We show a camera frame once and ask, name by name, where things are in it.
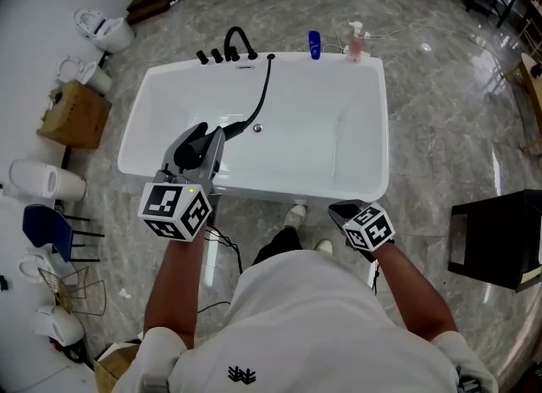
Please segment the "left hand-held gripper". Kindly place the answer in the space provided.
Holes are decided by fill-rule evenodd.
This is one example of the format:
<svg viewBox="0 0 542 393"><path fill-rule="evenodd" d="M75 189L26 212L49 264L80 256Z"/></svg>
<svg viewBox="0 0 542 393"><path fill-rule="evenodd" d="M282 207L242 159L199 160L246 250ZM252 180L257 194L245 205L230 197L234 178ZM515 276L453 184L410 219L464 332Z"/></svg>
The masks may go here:
<svg viewBox="0 0 542 393"><path fill-rule="evenodd" d="M194 241L213 211L209 196L225 135L221 127L209 134L207 129L206 122L199 123L175 140L162 168L144 186L138 217L160 237Z"/></svg>

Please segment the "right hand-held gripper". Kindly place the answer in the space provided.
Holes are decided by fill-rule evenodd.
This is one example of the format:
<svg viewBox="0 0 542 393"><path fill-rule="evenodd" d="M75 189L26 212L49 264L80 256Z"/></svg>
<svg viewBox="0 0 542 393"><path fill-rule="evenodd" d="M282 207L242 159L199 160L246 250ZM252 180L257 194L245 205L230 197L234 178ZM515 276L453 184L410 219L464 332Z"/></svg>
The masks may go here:
<svg viewBox="0 0 542 393"><path fill-rule="evenodd" d="M376 202L369 204L359 199L339 201L329 205L328 214L358 251L374 252L395 236L387 212Z"/></svg>

